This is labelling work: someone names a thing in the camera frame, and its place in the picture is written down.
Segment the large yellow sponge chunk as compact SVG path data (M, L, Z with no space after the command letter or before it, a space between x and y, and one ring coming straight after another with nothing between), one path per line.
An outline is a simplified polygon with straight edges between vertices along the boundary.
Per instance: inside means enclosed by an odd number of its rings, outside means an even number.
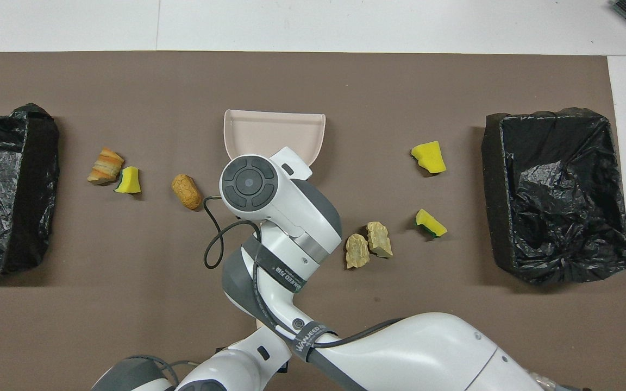
M418 144L411 149L410 154L420 167L432 175L437 175L447 170L439 141Z

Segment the beige plastic dustpan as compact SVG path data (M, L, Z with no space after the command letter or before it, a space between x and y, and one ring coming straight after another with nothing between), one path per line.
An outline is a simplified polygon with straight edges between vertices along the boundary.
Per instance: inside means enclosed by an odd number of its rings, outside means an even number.
M311 166L323 146L326 115L228 109L223 116L224 148L233 160L244 154L271 156L290 148Z

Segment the striped orange bread piece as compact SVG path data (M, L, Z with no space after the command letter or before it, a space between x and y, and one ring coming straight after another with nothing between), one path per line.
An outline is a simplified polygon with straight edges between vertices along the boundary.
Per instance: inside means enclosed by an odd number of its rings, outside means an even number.
M124 164L124 158L109 148L102 148L86 180L92 185L107 185L115 180Z

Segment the yellow green sponge wedge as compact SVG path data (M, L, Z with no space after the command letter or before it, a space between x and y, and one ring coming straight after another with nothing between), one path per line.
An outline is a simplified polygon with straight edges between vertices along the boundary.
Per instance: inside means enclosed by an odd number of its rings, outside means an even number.
M425 209L417 211L415 225L429 233L432 238L440 238L448 232L447 228Z
M134 166L128 166L120 171L120 180L115 193L139 194L141 193L141 184L139 182L139 169Z

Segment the brown oval bread roll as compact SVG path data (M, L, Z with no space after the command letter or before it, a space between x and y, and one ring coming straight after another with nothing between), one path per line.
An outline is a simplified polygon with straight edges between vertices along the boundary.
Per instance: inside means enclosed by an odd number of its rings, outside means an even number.
M171 181L171 189L181 204L189 210L196 210L202 203L202 194L191 176L176 175Z

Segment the tan rock piece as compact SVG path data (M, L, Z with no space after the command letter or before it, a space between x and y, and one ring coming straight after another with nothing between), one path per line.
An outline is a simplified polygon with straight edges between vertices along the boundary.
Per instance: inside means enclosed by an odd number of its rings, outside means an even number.
M378 257L390 259L393 257L389 232L380 221L367 223L368 248Z
M363 235L352 234L348 237L345 245L346 269L358 269L370 261L368 241Z

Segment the brown table mat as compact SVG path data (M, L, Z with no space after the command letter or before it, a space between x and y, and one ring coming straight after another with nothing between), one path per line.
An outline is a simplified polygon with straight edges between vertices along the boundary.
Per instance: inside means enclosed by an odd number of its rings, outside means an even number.
M35 103L60 130L60 178L42 265L0 278L0 391L89 391L115 362L203 361L254 320L202 263L216 230L174 176L218 193L228 109L322 113L314 183L343 238L380 221L393 258L345 270L338 248L296 304L350 336L425 312L462 317L521 366L560 383L626 389L626 270L534 286L492 258L480 144L493 113L578 107L615 122L607 60L574 55L227 52L0 53L0 115ZM439 141L447 170L410 151ZM102 148L141 193L86 178ZM415 225L425 209L448 232Z

